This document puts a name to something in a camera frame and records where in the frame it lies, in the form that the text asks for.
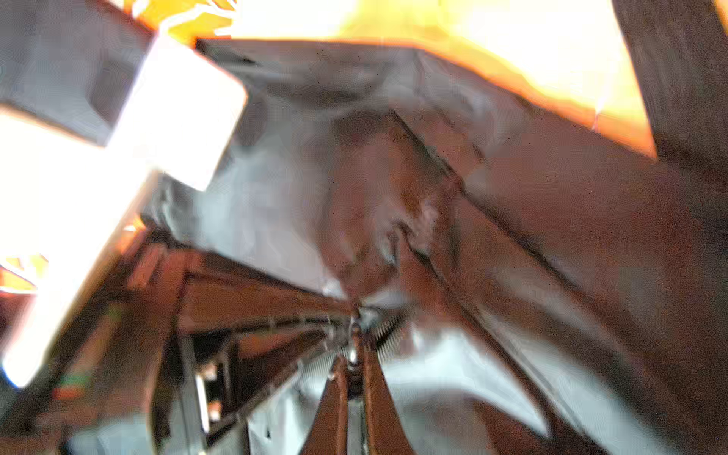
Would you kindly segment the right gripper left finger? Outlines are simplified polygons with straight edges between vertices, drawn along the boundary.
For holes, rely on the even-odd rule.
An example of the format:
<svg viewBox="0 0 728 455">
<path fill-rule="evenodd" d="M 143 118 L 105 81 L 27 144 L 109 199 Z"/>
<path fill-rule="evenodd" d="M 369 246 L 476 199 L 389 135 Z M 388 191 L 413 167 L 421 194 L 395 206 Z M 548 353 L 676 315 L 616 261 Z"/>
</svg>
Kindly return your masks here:
<svg viewBox="0 0 728 455">
<path fill-rule="evenodd" d="M 338 356 L 327 377 L 320 405 L 299 455 L 346 455 L 348 432 L 348 368 Z"/>
</svg>

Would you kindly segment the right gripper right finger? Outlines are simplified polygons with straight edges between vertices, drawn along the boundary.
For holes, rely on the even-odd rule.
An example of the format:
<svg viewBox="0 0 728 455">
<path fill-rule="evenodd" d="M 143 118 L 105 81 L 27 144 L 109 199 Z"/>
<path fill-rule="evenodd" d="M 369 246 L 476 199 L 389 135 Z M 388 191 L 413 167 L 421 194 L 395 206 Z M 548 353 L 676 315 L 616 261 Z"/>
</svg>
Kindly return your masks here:
<svg viewBox="0 0 728 455">
<path fill-rule="evenodd" d="M 370 348 L 362 356 L 362 380 L 368 453 L 413 455 L 377 353 Z"/>
</svg>

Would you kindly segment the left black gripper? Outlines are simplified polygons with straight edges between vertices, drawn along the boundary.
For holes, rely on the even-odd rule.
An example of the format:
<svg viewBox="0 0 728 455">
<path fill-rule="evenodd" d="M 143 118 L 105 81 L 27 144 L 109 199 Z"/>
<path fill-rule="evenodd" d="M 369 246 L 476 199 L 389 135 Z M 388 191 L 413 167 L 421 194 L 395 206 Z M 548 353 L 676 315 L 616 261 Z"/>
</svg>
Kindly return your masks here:
<svg viewBox="0 0 728 455">
<path fill-rule="evenodd" d="M 354 307 L 282 282 L 192 275 L 201 258 L 136 238 L 30 384 L 2 380 L 2 452 L 303 447 L 349 330 L 282 325 L 348 322 Z"/>
</svg>

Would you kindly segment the black student backpack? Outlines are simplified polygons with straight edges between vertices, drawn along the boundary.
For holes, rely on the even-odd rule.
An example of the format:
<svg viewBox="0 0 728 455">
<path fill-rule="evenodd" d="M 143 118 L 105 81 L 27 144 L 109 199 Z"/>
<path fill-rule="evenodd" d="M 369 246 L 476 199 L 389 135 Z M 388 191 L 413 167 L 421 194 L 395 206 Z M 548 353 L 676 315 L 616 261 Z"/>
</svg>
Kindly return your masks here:
<svg viewBox="0 0 728 455">
<path fill-rule="evenodd" d="M 192 275 L 347 301 L 347 453 L 377 353 L 414 454 L 727 451 L 727 40 L 628 40 L 658 157 L 426 52 L 204 41 L 248 106 L 208 191 L 161 182 Z"/>
</svg>

